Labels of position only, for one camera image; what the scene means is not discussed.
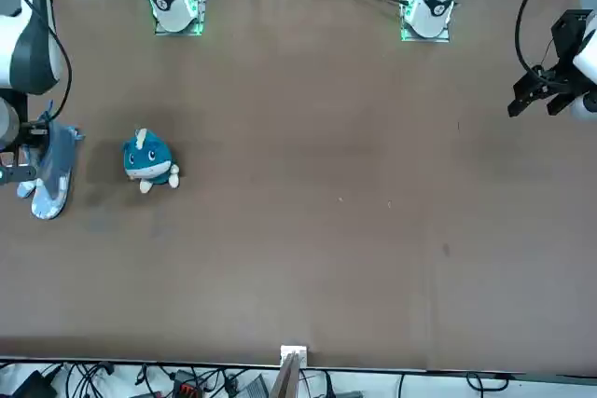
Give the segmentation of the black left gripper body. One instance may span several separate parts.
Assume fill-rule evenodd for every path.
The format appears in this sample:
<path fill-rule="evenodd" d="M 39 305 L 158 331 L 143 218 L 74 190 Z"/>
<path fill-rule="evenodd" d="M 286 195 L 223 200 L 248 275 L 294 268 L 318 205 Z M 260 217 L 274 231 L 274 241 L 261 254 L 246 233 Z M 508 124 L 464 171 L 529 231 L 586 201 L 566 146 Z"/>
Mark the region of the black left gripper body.
<path fill-rule="evenodd" d="M 565 84 L 573 93 L 585 93 L 590 86 L 589 80 L 573 64 L 589 18 L 589 9 L 567 9 L 551 26 L 558 58 L 551 68 L 553 80 Z"/>

